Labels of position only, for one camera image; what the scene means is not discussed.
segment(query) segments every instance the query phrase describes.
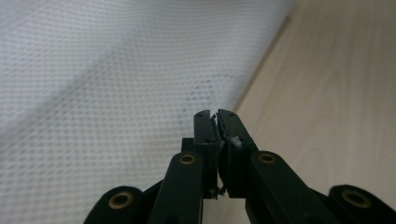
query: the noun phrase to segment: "white mesh fabric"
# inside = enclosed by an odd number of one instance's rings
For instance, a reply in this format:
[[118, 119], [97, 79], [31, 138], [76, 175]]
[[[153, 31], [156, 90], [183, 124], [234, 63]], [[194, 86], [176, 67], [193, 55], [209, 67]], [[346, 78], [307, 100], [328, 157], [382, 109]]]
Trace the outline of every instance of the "white mesh fabric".
[[0, 223], [81, 223], [233, 109], [290, 0], [3, 1]]

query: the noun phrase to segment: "wooden surface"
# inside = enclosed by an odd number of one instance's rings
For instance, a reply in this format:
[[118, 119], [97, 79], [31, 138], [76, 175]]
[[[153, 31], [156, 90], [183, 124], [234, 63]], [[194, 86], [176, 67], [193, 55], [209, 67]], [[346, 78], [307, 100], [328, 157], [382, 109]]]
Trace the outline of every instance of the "wooden surface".
[[[309, 187], [396, 209], [396, 1], [297, 0], [236, 112]], [[248, 223], [244, 202], [205, 202], [204, 223]]]

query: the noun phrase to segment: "screw hole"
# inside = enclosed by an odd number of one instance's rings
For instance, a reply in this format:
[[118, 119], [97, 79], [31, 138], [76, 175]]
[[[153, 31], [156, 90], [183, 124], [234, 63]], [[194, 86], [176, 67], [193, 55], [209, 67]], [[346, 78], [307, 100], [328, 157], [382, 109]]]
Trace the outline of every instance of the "screw hole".
[[113, 195], [108, 201], [108, 206], [112, 209], [121, 209], [132, 203], [134, 197], [128, 191], [122, 191]]
[[345, 189], [341, 195], [347, 203], [359, 208], [368, 208], [371, 206], [370, 200], [356, 190]]
[[192, 164], [195, 162], [195, 157], [192, 155], [183, 155], [180, 157], [179, 161], [183, 164]]
[[276, 161], [276, 159], [270, 154], [259, 155], [259, 160], [265, 163], [274, 163]]

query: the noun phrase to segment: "light wood table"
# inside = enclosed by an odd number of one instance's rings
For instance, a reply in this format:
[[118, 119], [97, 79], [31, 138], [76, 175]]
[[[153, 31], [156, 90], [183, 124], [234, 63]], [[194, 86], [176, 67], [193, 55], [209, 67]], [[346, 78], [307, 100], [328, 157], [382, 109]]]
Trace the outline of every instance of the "light wood table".
[[[312, 189], [350, 184], [396, 209], [396, 1], [296, 1], [235, 109]], [[204, 223], [248, 223], [243, 200]]]

